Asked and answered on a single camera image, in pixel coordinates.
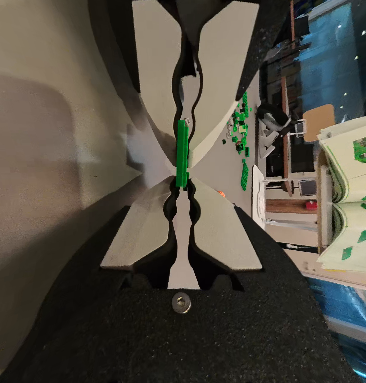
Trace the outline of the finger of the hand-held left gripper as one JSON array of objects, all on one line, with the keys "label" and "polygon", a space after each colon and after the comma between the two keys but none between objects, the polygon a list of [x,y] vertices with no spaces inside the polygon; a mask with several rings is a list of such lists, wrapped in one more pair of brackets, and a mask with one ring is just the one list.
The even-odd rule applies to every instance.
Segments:
[{"label": "finger of the hand-held left gripper", "polygon": [[188,167],[194,167],[211,149],[240,99],[238,86],[258,10],[258,3],[231,1],[201,28],[201,92],[194,108]]},{"label": "finger of the hand-held left gripper", "polygon": [[183,33],[176,1],[132,1],[139,98],[161,149],[176,166]]}]

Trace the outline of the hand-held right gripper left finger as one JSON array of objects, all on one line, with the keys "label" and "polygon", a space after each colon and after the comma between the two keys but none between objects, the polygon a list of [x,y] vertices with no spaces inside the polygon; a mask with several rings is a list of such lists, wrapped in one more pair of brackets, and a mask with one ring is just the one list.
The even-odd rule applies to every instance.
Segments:
[{"label": "hand-held right gripper left finger", "polygon": [[141,274],[153,288],[168,288],[177,258],[175,183],[176,177],[168,176],[134,201],[100,263],[102,269]]}]

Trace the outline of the black and white tool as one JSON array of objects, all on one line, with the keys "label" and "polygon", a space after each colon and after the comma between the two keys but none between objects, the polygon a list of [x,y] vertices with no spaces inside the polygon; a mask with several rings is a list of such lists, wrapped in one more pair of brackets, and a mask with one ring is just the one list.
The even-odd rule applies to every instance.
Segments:
[{"label": "black and white tool", "polygon": [[283,143],[288,134],[296,137],[304,136],[307,130],[304,119],[293,118],[269,103],[262,103],[257,108],[257,118],[265,126],[258,138],[261,159],[266,158],[280,143]]}]

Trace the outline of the tan chair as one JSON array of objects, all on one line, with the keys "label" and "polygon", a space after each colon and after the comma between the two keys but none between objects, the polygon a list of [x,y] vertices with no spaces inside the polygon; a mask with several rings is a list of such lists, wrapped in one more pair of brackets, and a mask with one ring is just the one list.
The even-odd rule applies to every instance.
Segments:
[{"label": "tan chair", "polygon": [[317,135],[321,130],[335,125],[334,106],[332,104],[325,104],[306,111],[302,117],[305,120],[305,142],[317,141]]}]

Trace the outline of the small tablet screen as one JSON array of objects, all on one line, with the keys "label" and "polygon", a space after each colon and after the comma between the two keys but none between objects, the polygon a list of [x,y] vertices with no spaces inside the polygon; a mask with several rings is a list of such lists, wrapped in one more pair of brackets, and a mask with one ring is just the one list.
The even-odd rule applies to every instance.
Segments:
[{"label": "small tablet screen", "polygon": [[315,179],[299,180],[298,187],[301,197],[310,197],[317,194],[317,183]]}]

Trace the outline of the long green studded lego plate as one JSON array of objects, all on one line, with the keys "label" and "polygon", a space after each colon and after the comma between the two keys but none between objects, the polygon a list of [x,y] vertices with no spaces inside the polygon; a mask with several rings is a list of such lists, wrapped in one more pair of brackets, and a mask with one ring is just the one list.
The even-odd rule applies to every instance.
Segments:
[{"label": "long green studded lego plate", "polygon": [[248,165],[246,163],[246,159],[243,159],[242,160],[242,175],[241,175],[241,179],[240,179],[240,185],[241,185],[241,188],[243,189],[243,191],[246,191],[247,190],[247,183],[248,183],[248,174],[249,174],[249,168],[248,168]]}]

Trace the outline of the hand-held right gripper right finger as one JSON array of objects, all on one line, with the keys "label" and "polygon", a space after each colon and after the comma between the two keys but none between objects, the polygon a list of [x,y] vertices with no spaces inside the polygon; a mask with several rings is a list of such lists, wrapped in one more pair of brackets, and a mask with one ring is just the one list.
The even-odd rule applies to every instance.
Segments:
[{"label": "hand-held right gripper right finger", "polygon": [[188,260],[200,289],[210,290],[219,283],[243,290],[237,273],[261,271],[262,264],[235,206],[198,178],[188,180],[187,194],[191,219]]}]

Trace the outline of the pile of loose lego pieces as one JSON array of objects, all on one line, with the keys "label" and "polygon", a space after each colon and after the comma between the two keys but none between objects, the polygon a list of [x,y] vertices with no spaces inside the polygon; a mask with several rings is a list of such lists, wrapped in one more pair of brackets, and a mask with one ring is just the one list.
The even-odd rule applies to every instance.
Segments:
[{"label": "pile of loose lego pieces", "polygon": [[252,111],[253,108],[248,104],[248,92],[245,91],[226,123],[225,135],[222,139],[223,145],[230,141],[237,154],[243,154],[245,158],[250,157],[248,131],[252,126],[252,120],[249,118],[252,116]]}]

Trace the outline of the green lego base plate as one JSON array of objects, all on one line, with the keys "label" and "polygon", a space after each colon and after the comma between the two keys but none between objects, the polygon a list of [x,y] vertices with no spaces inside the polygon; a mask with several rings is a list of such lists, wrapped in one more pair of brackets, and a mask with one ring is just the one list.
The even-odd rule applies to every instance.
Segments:
[{"label": "green lego base plate", "polygon": [[189,127],[185,120],[178,121],[177,151],[176,151],[176,187],[186,189],[189,173],[188,148]]}]

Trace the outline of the lego instruction booklet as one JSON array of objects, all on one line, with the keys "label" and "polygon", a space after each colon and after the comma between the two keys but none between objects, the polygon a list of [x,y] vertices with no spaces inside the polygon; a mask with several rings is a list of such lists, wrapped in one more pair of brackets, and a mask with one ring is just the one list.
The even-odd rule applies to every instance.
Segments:
[{"label": "lego instruction booklet", "polygon": [[366,273],[366,116],[320,131],[317,262]]}]

